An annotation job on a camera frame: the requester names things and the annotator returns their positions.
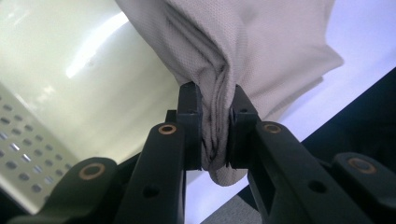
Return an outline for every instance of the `cloth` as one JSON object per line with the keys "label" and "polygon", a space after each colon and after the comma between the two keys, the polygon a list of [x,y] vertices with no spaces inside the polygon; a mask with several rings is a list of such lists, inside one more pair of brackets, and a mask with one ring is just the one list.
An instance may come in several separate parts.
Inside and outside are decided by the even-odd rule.
{"label": "cloth", "polygon": [[246,170],[225,166],[235,84],[275,120],[342,59],[326,44],[333,0],[116,0],[179,84],[203,95],[202,165],[228,186]]}

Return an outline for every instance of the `perforated metal panel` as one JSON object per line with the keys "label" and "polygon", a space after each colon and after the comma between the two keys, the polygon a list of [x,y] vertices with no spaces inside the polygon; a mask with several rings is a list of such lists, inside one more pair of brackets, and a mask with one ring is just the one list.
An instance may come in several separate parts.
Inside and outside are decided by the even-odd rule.
{"label": "perforated metal panel", "polygon": [[0,188],[27,211],[35,213],[77,161],[0,84]]}

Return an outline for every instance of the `hole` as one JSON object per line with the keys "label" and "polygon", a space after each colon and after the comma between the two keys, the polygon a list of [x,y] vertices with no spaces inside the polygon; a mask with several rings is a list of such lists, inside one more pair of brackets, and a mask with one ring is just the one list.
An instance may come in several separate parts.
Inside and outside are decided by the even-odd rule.
{"label": "hole", "polygon": [[11,121],[9,121],[9,119],[6,119],[6,118],[0,118],[0,121],[3,123],[3,124],[6,124],[6,125],[8,125]]}
{"label": "hole", "polygon": [[20,148],[15,143],[11,143],[11,145],[9,145],[9,148],[11,148],[11,150],[13,150],[13,151],[19,151],[20,150]]}
{"label": "hole", "polygon": [[30,179],[30,176],[26,173],[22,173],[18,176],[18,178],[22,181],[28,181]]}
{"label": "hole", "polygon": [[35,136],[35,140],[42,142],[43,141],[43,137],[41,135],[36,135]]}
{"label": "hole", "polygon": [[43,152],[42,152],[40,149],[36,149],[36,150],[35,150],[35,155],[36,155],[37,157],[40,157],[40,156],[43,155]]}
{"label": "hole", "polygon": [[23,118],[21,116],[19,116],[19,115],[14,116],[14,119],[17,120],[17,121],[23,120]]}
{"label": "hole", "polygon": [[18,167],[18,164],[15,161],[8,161],[6,163],[6,167],[10,170],[15,170]]}
{"label": "hole", "polygon": [[32,159],[30,159],[30,157],[28,156],[28,155],[26,155],[26,154],[23,154],[22,156],[21,156],[21,158],[22,158],[22,160],[23,161],[25,161],[25,162],[30,162]]}
{"label": "hole", "polygon": [[44,178],[44,182],[46,182],[46,184],[52,184],[53,178],[50,176],[46,176],[46,178]]}
{"label": "hole", "polygon": [[24,145],[26,145],[26,146],[28,146],[28,147],[32,145],[32,141],[30,141],[30,140],[27,139],[27,138],[23,139],[22,142],[23,142]]}
{"label": "hole", "polygon": [[58,175],[58,176],[63,176],[64,172],[62,170],[56,170],[55,174]]}
{"label": "hole", "polygon": [[52,147],[52,145],[46,145],[46,150],[48,150],[48,151],[52,151],[52,150],[53,150],[53,147]]}
{"label": "hole", "polygon": [[281,131],[280,127],[275,124],[265,124],[263,128],[268,133],[280,133]]}
{"label": "hole", "polygon": [[41,168],[41,166],[39,166],[39,165],[36,165],[35,167],[33,167],[33,171],[36,174],[41,174],[41,173],[43,173],[43,168]]}
{"label": "hole", "polygon": [[376,168],[368,161],[359,158],[351,158],[347,163],[363,174],[371,175],[376,173]]}
{"label": "hole", "polygon": [[100,176],[105,171],[105,169],[106,167],[102,163],[91,163],[82,168],[79,171],[78,176],[83,180],[92,180]]}
{"label": "hole", "polygon": [[31,132],[33,130],[33,127],[30,125],[25,125],[25,130]]}
{"label": "hole", "polygon": [[61,161],[61,160],[63,160],[64,158],[63,158],[61,155],[56,154],[55,159],[56,159],[57,161]]}
{"label": "hole", "polygon": [[39,185],[37,185],[37,184],[34,184],[34,185],[32,186],[32,192],[34,192],[34,193],[38,193],[38,192],[40,192],[41,190],[42,190],[41,186],[39,186]]}
{"label": "hole", "polygon": [[12,129],[11,132],[15,135],[21,135],[21,131],[19,129]]}
{"label": "hole", "polygon": [[11,105],[3,105],[3,108],[4,108],[6,111],[11,111],[11,110],[12,110],[12,106],[11,106]]}
{"label": "hole", "polygon": [[150,199],[150,198],[155,198],[160,194],[160,188],[156,185],[147,185],[143,189],[143,196],[145,198]]}
{"label": "hole", "polygon": [[325,193],[327,191],[326,186],[317,180],[312,180],[309,182],[308,187],[316,193]]}
{"label": "hole", "polygon": [[164,124],[163,126],[161,126],[158,131],[161,134],[171,134],[174,133],[176,131],[176,127],[174,125],[171,124]]}
{"label": "hole", "polygon": [[52,166],[53,162],[50,160],[45,160],[44,163],[46,163],[47,166]]}
{"label": "hole", "polygon": [[0,139],[6,140],[6,139],[8,139],[8,136],[5,133],[0,133]]}

